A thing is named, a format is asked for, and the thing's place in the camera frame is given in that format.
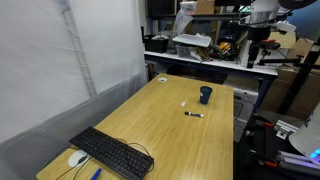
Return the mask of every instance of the white curtain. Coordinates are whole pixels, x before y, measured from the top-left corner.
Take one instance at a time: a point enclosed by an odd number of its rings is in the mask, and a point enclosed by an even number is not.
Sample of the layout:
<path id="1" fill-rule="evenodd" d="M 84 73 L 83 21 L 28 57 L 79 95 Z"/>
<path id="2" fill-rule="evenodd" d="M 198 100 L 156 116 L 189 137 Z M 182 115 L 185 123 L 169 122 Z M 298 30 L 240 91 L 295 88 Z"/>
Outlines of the white curtain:
<path id="1" fill-rule="evenodd" d="M 0 143 L 112 87 L 119 102 L 141 88 L 138 14 L 133 0 L 2 0 Z"/>

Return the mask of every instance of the cable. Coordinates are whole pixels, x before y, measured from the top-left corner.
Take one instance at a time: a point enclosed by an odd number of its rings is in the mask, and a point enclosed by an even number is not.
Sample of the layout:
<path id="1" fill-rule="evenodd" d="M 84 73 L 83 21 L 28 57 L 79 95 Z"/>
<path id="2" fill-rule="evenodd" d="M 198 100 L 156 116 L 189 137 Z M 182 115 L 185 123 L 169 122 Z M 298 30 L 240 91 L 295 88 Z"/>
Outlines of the cable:
<path id="1" fill-rule="evenodd" d="M 297 33 L 299 38 L 302 38 L 305 42 L 310 43 L 309 41 L 307 41 L 307 39 L 305 37 L 303 37 L 300 33 Z"/>
<path id="2" fill-rule="evenodd" d="M 276 51 L 278 51 L 278 53 L 280 53 L 284 58 L 288 59 L 281 51 L 279 51 L 278 49 L 276 49 Z"/>
<path id="3" fill-rule="evenodd" d="M 79 164 L 81 164 L 83 161 L 85 161 L 86 159 L 87 159 L 87 157 L 88 157 L 88 154 L 87 155 L 85 155 L 85 156 L 83 156 L 83 157 L 81 157 L 79 160 L 78 160 L 78 162 L 77 162 L 77 164 L 76 165 L 74 165 L 73 167 L 71 167 L 69 170 L 67 170 L 66 172 L 64 172 L 63 174 L 61 174 L 56 180 L 58 180 L 58 179 L 60 179 L 62 176 L 64 176 L 64 175 L 66 175 L 68 172 L 70 172 L 72 169 L 74 169 L 75 167 L 77 167 Z"/>
<path id="4" fill-rule="evenodd" d="M 246 7 L 250 6 L 251 3 L 255 2 L 255 1 L 256 1 L 256 0 L 252 0 L 252 1 L 249 2 L 247 5 L 244 5 L 241 9 L 239 9 L 239 11 L 236 13 L 236 15 L 239 14 L 239 13 L 240 13 L 242 10 L 244 10 Z"/>
<path id="5" fill-rule="evenodd" d="M 66 150 L 66 149 L 79 150 L 78 148 L 75 148 L 75 147 L 64 147 L 56 155 L 54 155 L 53 158 L 51 158 L 43 168 L 47 167 L 57 156 L 59 156 L 62 153 L 62 151 Z"/>
<path id="6" fill-rule="evenodd" d="M 119 140 L 119 141 L 123 141 L 126 145 L 128 144 L 127 141 L 124 140 L 124 139 L 121 139 L 121 138 L 114 138 L 114 139 L 117 139 L 117 140 Z"/>
<path id="7" fill-rule="evenodd" d="M 73 180 L 75 180 L 76 179 L 76 177 L 77 177 L 77 175 L 78 175 L 78 173 L 79 173 L 79 171 L 81 170 L 81 168 L 88 162 L 88 161 L 86 161 L 85 163 L 83 163 L 82 165 L 81 165 L 81 167 L 78 169 L 78 171 L 76 172 L 76 174 L 74 175 L 74 177 L 73 177 Z"/>
<path id="8" fill-rule="evenodd" d="M 130 145 L 138 145 L 138 146 L 142 147 L 150 157 L 152 157 L 152 156 L 149 154 L 148 150 L 147 150 L 144 146 L 142 146 L 141 144 L 138 144 L 138 143 L 129 143 L 129 144 L 127 144 L 127 145 L 128 145 L 128 146 L 130 146 Z M 151 172 L 153 169 L 154 169 L 154 161 L 153 161 L 153 163 L 152 163 L 152 169 L 149 170 L 147 173 Z"/>
<path id="9" fill-rule="evenodd" d="M 70 172 L 72 169 L 74 169 L 78 164 L 76 164 L 75 166 L 73 166 L 72 168 L 70 168 L 68 171 L 64 172 L 63 174 L 61 174 L 56 180 L 60 179 L 62 176 L 64 176 L 65 174 L 67 174 L 68 172 Z"/>

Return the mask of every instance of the shelf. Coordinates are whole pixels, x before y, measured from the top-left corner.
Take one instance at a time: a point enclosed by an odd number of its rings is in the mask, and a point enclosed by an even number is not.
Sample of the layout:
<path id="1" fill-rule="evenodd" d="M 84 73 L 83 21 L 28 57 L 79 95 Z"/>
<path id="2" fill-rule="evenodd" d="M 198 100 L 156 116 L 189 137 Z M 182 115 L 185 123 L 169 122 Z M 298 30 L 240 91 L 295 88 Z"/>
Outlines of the shelf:
<path id="1" fill-rule="evenodd" d="M 245 17 L 249 13 L 241 14 L 241 17 Z M 176 15 L 157 15 L 148 16 L 153 20 L 175 20 Z M 198 21 L 229 21 L 229 20 L 239 20 L 239 15 L 236 13 L 226 13 L 226 14 L 208 14 L 208 15 L 193 15 L 193 20 Z"/>

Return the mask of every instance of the wooden table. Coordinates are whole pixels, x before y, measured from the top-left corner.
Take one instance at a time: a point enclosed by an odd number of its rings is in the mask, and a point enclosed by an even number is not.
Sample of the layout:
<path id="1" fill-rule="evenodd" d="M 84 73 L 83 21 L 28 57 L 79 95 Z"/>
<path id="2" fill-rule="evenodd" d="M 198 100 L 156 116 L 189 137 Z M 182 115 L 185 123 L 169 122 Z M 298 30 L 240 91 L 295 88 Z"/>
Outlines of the wooden table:
<path id="1" fill-rule="evenodd" d="M 165 77 L 166 82 L 158 81 Z M 199 102 L 200 87 L 213 92 L 207 105 Z M 185 111 L 204 115 L 187 116 Z M 128 143 L 143 145 L 154 158 L 153 171 L 144 179 L 233 178 L 233 89 L 227 86 L 160 74 L 122 104 L 95 128 Z M 139 146 L 134 147 L 144 152 Z M 70 169 L 69 149 L 37 174 L 56 179 Z M 90 159 L 76 179 L 90 179 L 99 168 L 99 179 L 123 179 L 95 159 Z M 79 167 L 60 179 L 73 179 Z"/>

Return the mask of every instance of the blue object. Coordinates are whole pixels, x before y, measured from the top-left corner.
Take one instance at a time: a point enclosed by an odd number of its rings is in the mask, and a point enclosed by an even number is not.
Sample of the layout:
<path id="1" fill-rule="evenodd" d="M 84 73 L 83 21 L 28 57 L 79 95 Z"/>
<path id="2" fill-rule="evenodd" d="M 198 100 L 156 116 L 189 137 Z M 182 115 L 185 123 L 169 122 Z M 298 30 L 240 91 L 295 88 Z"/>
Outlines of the blue object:
<path id="1" fill-rule="evenodd" d="M 313 158 L 315 158 L 315 157 L 317 157 L 318 156 L 318 154 L 316 154 L 316 153 L 312 153 L 311 155 L 310 155 L 310 157 L 313 159 Z"/>
<path id="2" fill-rule="evenodd" d="M 200 88 L 200 103 L 208 104 L 212 88 L 208 86 L 201 86 Z"/>
<path id="3" fill-rule="evenodd" d="M 92 178 L 90 180 L 96 180 L 98 178 L 98 176 L 100 175 L 102 169 L 99 168 L 95 173 L 94 175 L 92 176 Z"/>

